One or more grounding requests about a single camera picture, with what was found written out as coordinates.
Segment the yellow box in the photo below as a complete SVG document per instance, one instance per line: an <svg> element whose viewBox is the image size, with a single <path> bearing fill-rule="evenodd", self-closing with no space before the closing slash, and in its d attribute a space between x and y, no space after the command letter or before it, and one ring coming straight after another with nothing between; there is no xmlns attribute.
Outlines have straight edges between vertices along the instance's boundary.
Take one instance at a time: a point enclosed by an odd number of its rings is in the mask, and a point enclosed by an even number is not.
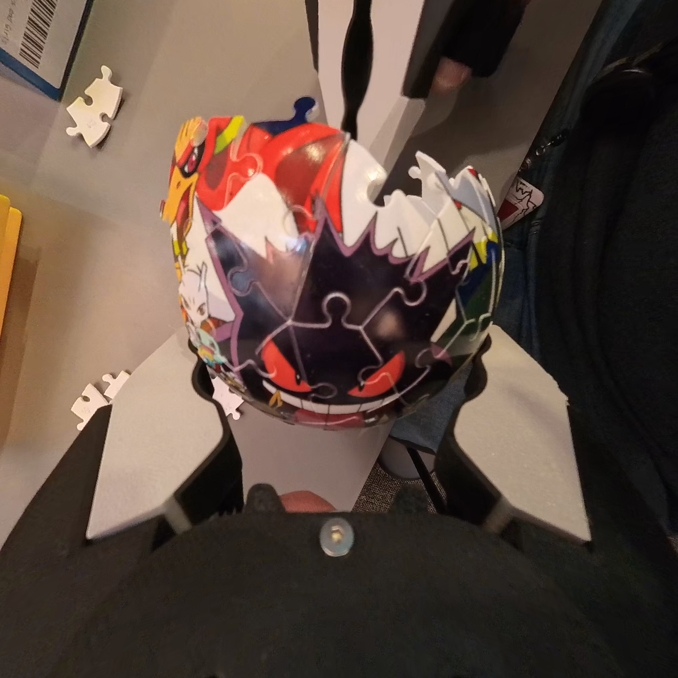
<svg viewBox="0 0 678 678"><path fill-rule="evenodd" d="M22 227L22 213L1 195L1 332L12 282L13 267Z"/></svg>

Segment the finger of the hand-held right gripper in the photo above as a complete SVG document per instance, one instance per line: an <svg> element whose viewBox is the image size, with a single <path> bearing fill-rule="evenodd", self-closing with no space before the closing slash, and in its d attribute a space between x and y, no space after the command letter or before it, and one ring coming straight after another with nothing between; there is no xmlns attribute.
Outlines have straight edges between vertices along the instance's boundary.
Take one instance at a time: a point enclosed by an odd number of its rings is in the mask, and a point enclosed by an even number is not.
<svg viewBox="0 0 678 678"><path fill-rule="evenodd" d="M341 130L357 130L366 93L366 2L304 4L327 123Z"/></svg>
<svg viewBox="0 0 678 678"><path fill-rule="evenodd" d="M355 1L352 46L368 74L357 111L352 170L390 172L425 107L404 94L423 1Z"/></svg>

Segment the person's dark jacket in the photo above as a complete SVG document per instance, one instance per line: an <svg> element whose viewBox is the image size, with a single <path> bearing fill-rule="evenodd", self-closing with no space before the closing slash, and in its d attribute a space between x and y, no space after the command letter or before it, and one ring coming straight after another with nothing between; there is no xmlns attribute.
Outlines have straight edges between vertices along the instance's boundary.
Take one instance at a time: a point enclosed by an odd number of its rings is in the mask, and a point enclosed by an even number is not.
<svg viewBox="0 0 678 678"><path fill-rule="evenodd" d="M601 3L526 163L539 362L676 538L676 1Z"/></svg>

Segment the red white tag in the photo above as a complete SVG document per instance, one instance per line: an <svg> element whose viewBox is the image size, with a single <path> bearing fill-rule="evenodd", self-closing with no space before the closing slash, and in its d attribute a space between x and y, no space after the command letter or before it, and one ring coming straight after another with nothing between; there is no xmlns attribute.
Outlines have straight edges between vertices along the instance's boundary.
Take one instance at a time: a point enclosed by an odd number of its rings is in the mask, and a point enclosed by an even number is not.
<svg viewBox="0 0 678 678"><path fill-rule="evenodd" d="M498 210L502 230L506 230L538 209L544 201L541 190L517 176Z"/></svg>

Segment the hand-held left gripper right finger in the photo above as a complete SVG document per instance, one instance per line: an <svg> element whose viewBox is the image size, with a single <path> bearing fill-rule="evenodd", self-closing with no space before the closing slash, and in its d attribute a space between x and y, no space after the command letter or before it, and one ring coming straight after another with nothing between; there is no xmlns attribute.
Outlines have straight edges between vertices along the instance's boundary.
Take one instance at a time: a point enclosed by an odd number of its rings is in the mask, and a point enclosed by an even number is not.
<svg viewBox="0 0 678 678"><path fill-rule="evenodd" d="M498 326L470 365L436 455L451 512L496 535L525 521L589 542L566 396Z"/></svg>

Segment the person's right forearm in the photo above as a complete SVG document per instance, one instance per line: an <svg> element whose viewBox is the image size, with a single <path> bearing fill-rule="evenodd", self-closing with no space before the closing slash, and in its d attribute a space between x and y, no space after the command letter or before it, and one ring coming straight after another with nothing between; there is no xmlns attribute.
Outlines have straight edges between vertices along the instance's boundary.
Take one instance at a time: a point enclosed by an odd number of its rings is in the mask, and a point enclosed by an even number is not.
<svg viewBox="0 0 678 678"><path fill-rule="evenodd" d="M439 94L433 89L435 72L442 57L471 68L470 80L493 75L504 58L529 3L424 1L402 93L411 99L452 93Z"/></svg>

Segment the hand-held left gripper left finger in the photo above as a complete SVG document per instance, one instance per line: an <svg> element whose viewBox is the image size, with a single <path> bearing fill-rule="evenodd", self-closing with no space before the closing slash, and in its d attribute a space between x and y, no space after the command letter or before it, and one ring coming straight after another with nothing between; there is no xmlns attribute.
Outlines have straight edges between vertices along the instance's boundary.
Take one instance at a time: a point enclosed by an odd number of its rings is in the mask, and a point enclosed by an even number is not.
<svg viewBox="0 0 678 678"><path fill-rule="evenodd" d="M242 458L232 418L213 399L187 339L169 339L113 400L86 537L149 519L174 533L243 508Z"/></svg>

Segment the person's right hand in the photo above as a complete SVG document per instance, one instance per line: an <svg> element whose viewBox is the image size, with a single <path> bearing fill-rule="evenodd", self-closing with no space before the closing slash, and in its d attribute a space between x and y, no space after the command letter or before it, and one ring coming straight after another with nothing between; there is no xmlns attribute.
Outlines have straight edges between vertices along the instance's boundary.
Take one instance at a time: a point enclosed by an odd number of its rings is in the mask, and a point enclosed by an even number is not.
<svg viewBox="0 0 678 678"><path fill-rule="evenodd" d="M437 66L433 89L445 94L461 88L472 77L472 69L466 64L442 57Z"/></svg>

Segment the colourful puzzle ball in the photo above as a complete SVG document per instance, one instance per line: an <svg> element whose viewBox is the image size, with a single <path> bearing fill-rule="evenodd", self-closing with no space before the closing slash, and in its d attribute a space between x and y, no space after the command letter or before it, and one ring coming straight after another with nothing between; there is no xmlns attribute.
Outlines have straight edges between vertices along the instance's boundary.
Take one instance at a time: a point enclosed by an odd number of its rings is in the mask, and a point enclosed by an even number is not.
<svg viewBox="0 0 678 678"><path fill-rule="evenodd" d="M417 410L477 354L504 248L485 178L417 152L419 193L377 204L384 168L311 121L194 117L167 198L178 301L211 376L266 414L326 430Z"/></svg>

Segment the blue white cardboard box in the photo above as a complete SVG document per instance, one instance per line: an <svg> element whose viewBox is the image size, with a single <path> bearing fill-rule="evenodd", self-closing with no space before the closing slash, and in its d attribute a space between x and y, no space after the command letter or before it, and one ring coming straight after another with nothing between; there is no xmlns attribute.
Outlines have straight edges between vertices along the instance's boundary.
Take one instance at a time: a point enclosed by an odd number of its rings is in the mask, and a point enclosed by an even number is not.
<svg viewBox="0 0 678 678"><path fill-rule="evenodd" d="M92 1L2 1L1 76L59 102Z"/></svg>

